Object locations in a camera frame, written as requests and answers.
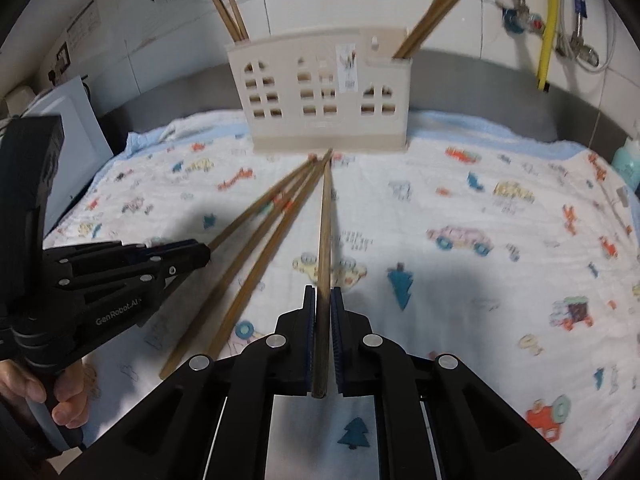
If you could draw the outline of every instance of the soap bottle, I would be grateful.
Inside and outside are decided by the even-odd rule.
[[[640,122],[636,120],[634,126],[636,131],[629,134],[624,146],[618,148],[611,163],[633,191],[640,184]]]

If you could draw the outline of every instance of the pink car print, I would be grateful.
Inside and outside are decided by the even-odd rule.
[[[489,237],[480,229],[446,226],[440,230],[429,229],[427,236],[443,251],[465,248],[472,249],[480,256],[487,256],[494,248]]]

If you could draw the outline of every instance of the tiled wall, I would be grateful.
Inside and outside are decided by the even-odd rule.
[[[238,0],[252,38],[302,27],[339,25],[404,25],[411,28],[431,0]],[[511,5],[512,0],[500,0]],[[564,0],[569,31],[572,0]],[[607,57],[604,0],[586,0],[585,41],[602,61]],[[88,75],[92,103],[102,115],[177,77],[226,61],[229,37],[209,0],[162,4],[152,0],[96,0],[101,26],[97,39],[72,53],[66,76]],[[502,66],[535,73],[540,38],[508,35],[496,0],[462,0],[423,45]],[[527,0],[533,12],[546,17],[546,0]],[[640,52],[612,12],[617,43],[610,68],[598,75],[553,54],[549,81],[601,108],[615,123],[631,131],[640,118]],[[54,63],[65,33],[55,42],[38,72],[41,85]]]

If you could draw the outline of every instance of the white cable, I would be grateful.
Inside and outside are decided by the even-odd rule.
[[[605,28],[606,28],[606,34],[607,34],[607,59],[606,61],[601,64],[600,66],[594,68],[591,65],[589,65],[587,62],[581,60],[579,57],[577,57],[574,53],[574,51],[571,49],[571,45],[569,43],[569,39],[567,37],[566,34],[566,30],[564,28],[564,0],[560,0],[561,2],[561,10],[560,10],[560,16],[558,19],[558,22],[560,23],[560,38],[559,40],[562,42],[562,47],[564,49],[564,52],[567,54],[567,57],[571,60],[574,60],[578,66],[583,69],[585,72],[589,72],[591,74],[600,74],[602,72],[604,72],[609,65],[611,64],[611,60],[613,59],[613,54],[616,50],[616,41],[618,38],[618,31],[617,31],[617,27],[616,27],[616,23],[615,20],[612,19],[612,16],[610,15],[612,9],[610,9],[610,3],[608,0],[603,0],[604,1],[604,19],[605,19]],[[613,24],[613,28],[611,30],[611,33],[609,33],[609,29],[611,28],[611,23]],[[611,37],[611,45],[609,46],[609,37]]]

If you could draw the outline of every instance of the wooden chopstick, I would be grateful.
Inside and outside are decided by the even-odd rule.
[[[278,251],[280,244],[284,240],[284,237],[287,235],[287,232],[291,228],[294,220],[300,213],[303,205],[305,205],[306,200],[316,188],[316,184],[318,184],[318,181],[320,180],[320,176],[322,175],[325,165],[327,165],[329,160],[331,159],[332,153],[333,150],[328,150],[322,158],[322,161],[317,165],[316,168],[314,168],[311,175],[305,182],[305,185],[302,187],[295,200],[293,201],[293,205],[284,214],[282,221],[280,222],[278,227],[276,227],[276,230],[274,231],[270,240],[267,242],[267,245],[262,250],[260,257],[258,257],[258,260],[256,261],[254,267],[251,269],[251,272],[242,284],[242,287],[234,298],[233,303],[226,311],[225,317],[223,318],[218,331],[211,339],[211,343],[209,344],[209,348],[207,349],[207,354],[210,357],[216,359],[218,355],[220,355],[223,346],[231,336],[231,333],[236,326],[236,323],[238,323],[240,316],[242,316],[242,312],[249,303],[251,295],[254,293],[254,289],[262,278],[264,271],[269,265],[269,262]]]
[[[220,15],[220,18],[222,18],[222,22],[225,24],[226,30],[229,31],[231,39],[234,40],[235,43],[238,43],[238,41],[242,41],[242,38],[240,37],[240,30],[238,29],[238,26],[236,25],[234,20],[231,18],[229,11],[226,10],[225,4],[222,3],[222,0],[211,1],[216,6],[218,14]]]
[[[251,253],[267,234],[273,223],[278,219],[280,213],[282,212],[282,209],[287,205],[287,203],[289,203],[289,200],[291,200],[291,198],[295,195],[300,186],[302,186],[302,183],[308,178],[312,171],[313,169],[308,168],[307,171],[303,171],[302,173],[300,173],[298,179],[284,194],[283,199],[274,204],[273,210],[261,222],[261,224],[249,238],[248,242],[244,245],[235,259],[227,267],[226,271],[213,287],[213,290],[211,291],[207,299],[202,303],[202,306],[196,313],[195,317],[189,323],[187,330],[185,330],[182,336],[180,336],[180,339],[178,340],[171,354],[164,363],[164,366],[159,373],[162,380],[171,375],[178,367],[178,365],[180,364],[180,360],[189,349],[189,346],[193,342],[193,339],[198,335],[198,332],[200,331],[204,322],[210,316],[211,311],[218,304],[220,299],[226,294],[229,286],[231,286],[231,283],[233,282],[236,274],[240,271],[240,269],[242,269],[242,266],[244,266],[246,261],[249,259]]]
[[[244,212],[235,220],[231,222],[228,226],[226,226],[222,232],[216,236],[207,247],[211,252],[215,251],[222,243],[229,238],[236,230],[249,218],[251,218],[256,213],[259,213],[260,210],[265,207],[273,198],[280,193],[285,187],[289,185],[289,183],[296,178],[300,173],[307,170],[314,162],[314,159],[310,158],[300,166],[298,166],[295,170],[293,170],[288,175],[284,176],[280,181],[271,186],[258,200],[252,203]],[[177,276],[169,285],[164,288],[162,292],[162,303],[172,295],[180,285],[184,283],[184,281],[191,275],[181,274]]]
[[[311,395],[315,399],[326,396],[329,380],[329,295],[331,294],[331,215],[333,188],[331,163],[324,167],[322,213],[320,215],[320,244],[318,248],[318,281],[316,286],[316,323],[312,359]]]
[[[244,26],[244,20],[242,19],[242,14],[240,14],[240,8],[238,7],[238,3],[236,3],[236,0],[229,0],[229,5],[231,5],[231,10],[233,11],[234,16],[236,17],[236,24],[238,25],[240,36],[242,37],[243,40],[248,40],[249,33],[246,31],[246,27]]]
[[[415,25],[414,29],[411,33],[405,38],[402,42],[402,45],[398,48],[396,53],[393,55],[394,59],[406,59],[409,51],[414,47],[415,43],[421,39],[419,44],[426,39],[424,35],[424,31],[427,29],[429,24],[433,21],[435,15],[438,14],[439,10],[442,8],[443,4],[449,0],[433,0],[429,9],[424,13],[424,16],[421,17],[420,21],[418,21],[417,25]]]
[[[422,43],[429,37],[429,35],[434,31],[434,29],[440,24],[440,22],[449,14],[450,10],[456,6],[456,4],[460,0],[442,0],[442,6],[434,13],[432,19],[428,24],[422,29],[420,36],[417,40],[412,44],[409,52],[406,54],[406,58],[413,57],[418,50],[420,50],[420,46]]]

